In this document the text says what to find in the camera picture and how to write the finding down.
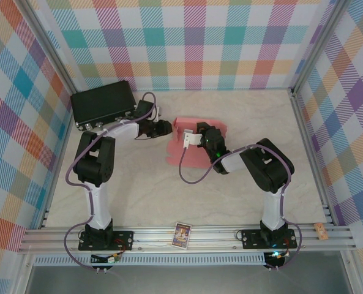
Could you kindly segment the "pink paper box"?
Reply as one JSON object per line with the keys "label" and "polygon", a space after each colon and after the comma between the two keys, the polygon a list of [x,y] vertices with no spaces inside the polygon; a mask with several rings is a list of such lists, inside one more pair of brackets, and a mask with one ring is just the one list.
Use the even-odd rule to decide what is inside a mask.
{"label": "pink paper box", "polygon": [[[220,129],[224,138],[226,137],[227,125],[220,120],[179,116],[172,123],[172,139],[167,144],[168,156],[166,160],[168,164],[174,166],[179,165],[184,146],[183,133],[186,129],[193,130],[193,133],[196,133],[196,125],[198,123],[207,123],[210,126],[214,126]],[[210,165],[209,157],[203,148],[198,148],[196,145],[189,145],[182,161],[182,167],[209,168]]]}

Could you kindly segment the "purple playing card box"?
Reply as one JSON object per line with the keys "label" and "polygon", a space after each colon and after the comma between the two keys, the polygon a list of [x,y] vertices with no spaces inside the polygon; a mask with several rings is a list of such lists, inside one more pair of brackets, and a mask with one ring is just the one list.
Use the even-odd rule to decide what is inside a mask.
{"label": "purple playing card box", "polygon": [[172,237],[171,245],[180,249],[187,249],[191,234],[191,225],[176,223]]}

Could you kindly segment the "black aluminium carry case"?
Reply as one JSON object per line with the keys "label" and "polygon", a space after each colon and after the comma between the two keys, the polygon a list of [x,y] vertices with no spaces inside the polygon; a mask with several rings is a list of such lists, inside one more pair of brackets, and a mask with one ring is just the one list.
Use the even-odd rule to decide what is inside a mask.
{"label": "black aluminium carry case", "polygon": [[91,130],[114,122],[135,109],[135,98],[128,81],[119,81],[70,96],[78,130]]}

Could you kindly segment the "grey metal lower panel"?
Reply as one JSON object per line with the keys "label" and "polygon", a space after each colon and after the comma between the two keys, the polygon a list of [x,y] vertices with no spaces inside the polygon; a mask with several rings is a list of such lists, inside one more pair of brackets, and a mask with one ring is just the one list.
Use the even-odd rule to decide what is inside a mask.
{"label": "grey metal lower panel", "polygon": [[37,266],[24,294],[353,294],[343,274],[259,266],[125,266],[93,273]]}

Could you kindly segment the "aluminium table side rail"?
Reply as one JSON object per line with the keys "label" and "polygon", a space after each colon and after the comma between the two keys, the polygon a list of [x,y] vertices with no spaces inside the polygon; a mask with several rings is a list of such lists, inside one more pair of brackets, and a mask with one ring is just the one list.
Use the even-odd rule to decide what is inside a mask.
{"label": "aluminium table side rail", "polygon": [[339,219],[337,218],[335,209],[331,203],[331,199],[329,198],[329,193],[327,189],[326,182],[324,180],[324,176],[322,171],[320,170],[318,158],[315,153],[314,145],[312,139],[309,135],[309,131],[307,128],[307,123],[305,118],[303,117],[301,107],[298,103],[297,96],[293,92],[291,88],[288,88],[288,95],[290,98],[291,106],[294,111],[294,115],[296,117],[296,121],[298,124],[299,131],[301,133],[302,141],[304,144],[304,148],[309,160],[310,167],[312,169],[312,175],[321,199],[321,203],[323,206],[326,206],[328,211],[330,212],[331,223],[334,225],[339,225]]}
{"label": "aluminium table side rail", "polygon": [[58,140],[55,145],[55,150],[53,151],[53,157],[51,160],[52,169],[50,171],[50,175],[46,177],[46,193],[42,197],[40,202],[41,207],[39,210],[38,218],[36,220],[35,228],[41,229],[46,226],[46,218],[48,217],[48,213],[51,208],[52,201],[54,199],[54,194],[56,190],[56,186],[59,180],[59,176],[62,169],[62,162],[64,160],[65,151],[67,148],[69,135],[71,132],[72,124],[73,124],[73,111],[72,105],[70,101],[70,94],[65,95],[67,107],[65,108],[65,113],[61,117],[61,125],[58,129]]}

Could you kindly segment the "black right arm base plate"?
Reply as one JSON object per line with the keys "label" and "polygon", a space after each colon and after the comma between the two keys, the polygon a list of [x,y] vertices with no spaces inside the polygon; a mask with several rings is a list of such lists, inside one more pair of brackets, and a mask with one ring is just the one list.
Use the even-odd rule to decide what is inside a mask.
{"label": "black right arm base plate", "polygon": [[294,230],[274,233],[270,230],[242,230],[243,249],[295,249],[298,246]]}

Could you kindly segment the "aluminium mounting rail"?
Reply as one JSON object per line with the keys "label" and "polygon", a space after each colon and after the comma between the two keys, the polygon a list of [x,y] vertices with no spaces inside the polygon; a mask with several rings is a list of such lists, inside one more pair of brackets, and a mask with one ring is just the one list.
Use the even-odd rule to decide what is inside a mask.
{"label": "aluminium mounting rail", "polygon": [[[241,252],[241,229],[255,229],[249,226],[194,226],[186,250],[171,245],[173,227],[118,227],[117,230],[133,231],[132,252],[168,253],[168,252]],[[353,251],[355,239],[347,226],[326,224],[328,239],[318,239],[312,224],[300,226],[302,231],[301,250],[306,251]],[[28,230],[23,237],[20,254],[57,254],[65,252],[64,235],[66,227],[51,227],[40,230]]]}

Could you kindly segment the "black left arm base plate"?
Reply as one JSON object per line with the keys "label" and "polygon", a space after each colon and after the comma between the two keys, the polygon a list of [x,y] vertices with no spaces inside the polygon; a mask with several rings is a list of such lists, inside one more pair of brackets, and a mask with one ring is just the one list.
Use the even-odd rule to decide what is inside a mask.
{"label": "black left arm base plate", "polygon": [[78,238],[79,251],[131,251],[133,245],[133,231],[81,231]]}

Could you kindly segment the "aluminium frame post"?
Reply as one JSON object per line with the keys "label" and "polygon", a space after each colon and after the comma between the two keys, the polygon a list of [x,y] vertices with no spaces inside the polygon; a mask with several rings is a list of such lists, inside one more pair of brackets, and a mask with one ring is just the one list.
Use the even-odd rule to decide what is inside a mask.
{"label": "aluminium frame post", "polygon": [[64,67],[55,47],[53,46],[46,30],[43,28],[35,10],[29,3],[29,0],[13,0],[24,19],[28,22],[29,27],[37,38],[46,56],[50,60],[55,72],[59,75],[63,85],[70,94],[76,93],[75,87],[67,69]]}
{"label": "aluminium frame post", "polygon": [[305,35],[305,44],[301,47],[298,66],[289,83],[289,90],[295,95],[306,82],[320,54],[325,49],[334,29],[352,0],[321,0],[312,17],[312,22]]}

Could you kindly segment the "aluminium frame leg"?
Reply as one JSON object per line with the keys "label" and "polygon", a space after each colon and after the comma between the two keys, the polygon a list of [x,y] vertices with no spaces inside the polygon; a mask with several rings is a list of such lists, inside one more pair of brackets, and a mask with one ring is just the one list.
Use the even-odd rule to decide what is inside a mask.
{"label": "aluminium frame leg", "polygon": [[357,251],[340,251],[353,294],[363,294],[363,266]]}
{"label": "aluminium frame leg", "polygon": [[13,267],[9,294],[25,294],[35,257],[35,254],[21,254],[17,257]]}

